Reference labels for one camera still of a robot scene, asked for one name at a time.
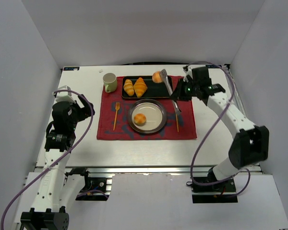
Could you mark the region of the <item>metal serving tongs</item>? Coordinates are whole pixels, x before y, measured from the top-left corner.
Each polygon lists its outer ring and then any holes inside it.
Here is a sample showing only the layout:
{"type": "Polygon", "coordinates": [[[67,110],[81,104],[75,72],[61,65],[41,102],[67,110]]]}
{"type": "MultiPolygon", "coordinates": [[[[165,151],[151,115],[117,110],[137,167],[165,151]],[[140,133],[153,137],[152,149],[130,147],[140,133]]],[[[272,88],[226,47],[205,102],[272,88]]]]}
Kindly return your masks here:
{"type": "MultiPolygon", "coordinates": [[[[169,83],[167,71],[165,69],[162,69],[160,71],[159,75],[160,75],[160,78],[162,79],[162,81],[164,82],[164,84],[166,86],[166,89],[167,89],[167,91],[169,93],[169,96],[171,96],[173,94],[173,89],[172,89],[172,87],[171,87],[171,85],[169,83]]],[[[174,101],[172,98],[170,98],[170,99],[172,101],[175,114],[176,115],[180,115],[181,114],[181,110],[179,109],[177,102],[174,101]]]]}

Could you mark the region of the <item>round bread bun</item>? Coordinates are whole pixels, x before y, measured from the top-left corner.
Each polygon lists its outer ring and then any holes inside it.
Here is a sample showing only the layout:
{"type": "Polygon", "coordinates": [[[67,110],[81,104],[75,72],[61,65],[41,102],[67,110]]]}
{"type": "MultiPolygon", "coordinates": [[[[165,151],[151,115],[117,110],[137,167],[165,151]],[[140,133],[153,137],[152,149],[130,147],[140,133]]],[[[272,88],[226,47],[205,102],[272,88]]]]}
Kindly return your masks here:
{"type": "Polygon", "coordinates": [[[138,113],[133,117],[133,121],[137,126],[143,126],[146,123],[146,116],[138,113]]]}
{"type": "Polygon", "coordinates": [[[160,71],[157,71],[152,75],[152,81],[154,83],[162,83],[163,82],[163,80],[160,76],[160,71]]]}

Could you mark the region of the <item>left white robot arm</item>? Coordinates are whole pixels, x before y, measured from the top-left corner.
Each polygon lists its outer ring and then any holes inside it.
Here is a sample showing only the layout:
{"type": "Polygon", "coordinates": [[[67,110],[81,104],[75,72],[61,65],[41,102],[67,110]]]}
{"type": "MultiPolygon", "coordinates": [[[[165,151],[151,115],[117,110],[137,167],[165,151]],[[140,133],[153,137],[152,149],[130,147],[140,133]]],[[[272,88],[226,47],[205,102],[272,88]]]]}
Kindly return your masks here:
{"type": "Polygon", "coordinates": [[[93,118],[93,105],[79,94],[83,104],[80,107],[71,96],[62,96],[56,91],[55,104],[52,107],[52,121],[46,129],[45,164],[38,191],[31,208],[21,214],[21,224],[27,230],[66,230],[70,217],[68,208],[76,195],[85,186],[85,169],[73,169],[65,172],[71,151],[79,144],[75,129],[77,124],[87,118],[93,118]]]}

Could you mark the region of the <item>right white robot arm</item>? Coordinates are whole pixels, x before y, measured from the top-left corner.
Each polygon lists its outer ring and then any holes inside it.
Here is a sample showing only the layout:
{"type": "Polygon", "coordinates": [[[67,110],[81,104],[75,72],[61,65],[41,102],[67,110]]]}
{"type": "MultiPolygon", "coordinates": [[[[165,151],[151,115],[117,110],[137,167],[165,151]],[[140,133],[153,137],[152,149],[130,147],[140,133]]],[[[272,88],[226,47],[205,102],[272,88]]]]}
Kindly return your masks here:
{"type": "Polygon", "coordinates": [[[250,121],[228,98],[220,84],[210,81],[198,84],[193,80],[180,79],[171,95],[173,99],[188,101],[198,98],[213,110],[230,131],[233,142],[228,157],[208,172],[205,182],[193,180],[199,186],[212,186],[229,180],[243,169],[268,158],[269,130],[250,121]]]}

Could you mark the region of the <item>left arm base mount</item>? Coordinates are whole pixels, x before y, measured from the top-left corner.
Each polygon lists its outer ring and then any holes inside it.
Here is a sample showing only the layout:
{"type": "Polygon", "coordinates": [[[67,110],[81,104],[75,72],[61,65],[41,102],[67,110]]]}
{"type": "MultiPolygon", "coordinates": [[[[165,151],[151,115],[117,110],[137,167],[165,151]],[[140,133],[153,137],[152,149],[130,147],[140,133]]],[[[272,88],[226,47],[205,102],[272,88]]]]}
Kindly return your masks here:
{"type": "Polygon", "coordinates": [[[84,187],[80,190],[76,197],[76,201],[107,201],[107,178],[91,176],[87,168],[72,168],[69,172],[65,173],[65,182],[67,183],[68,177],[72,175],[80,175],[84,180],[84,187]]]}

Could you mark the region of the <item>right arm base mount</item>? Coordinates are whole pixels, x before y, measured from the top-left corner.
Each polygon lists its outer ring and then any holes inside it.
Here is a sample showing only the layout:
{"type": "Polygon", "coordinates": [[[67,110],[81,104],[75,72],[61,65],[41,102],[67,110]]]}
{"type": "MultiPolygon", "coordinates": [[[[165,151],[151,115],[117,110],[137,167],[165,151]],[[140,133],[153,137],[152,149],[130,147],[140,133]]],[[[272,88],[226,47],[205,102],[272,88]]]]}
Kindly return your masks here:
{"type": "Polygon", "coordinates": [[[186,182],[191,188],[194,204],[229,204],[237,203],[236,187],[233,179],[215,185],[199,186],[192,181],[186,182]]]}

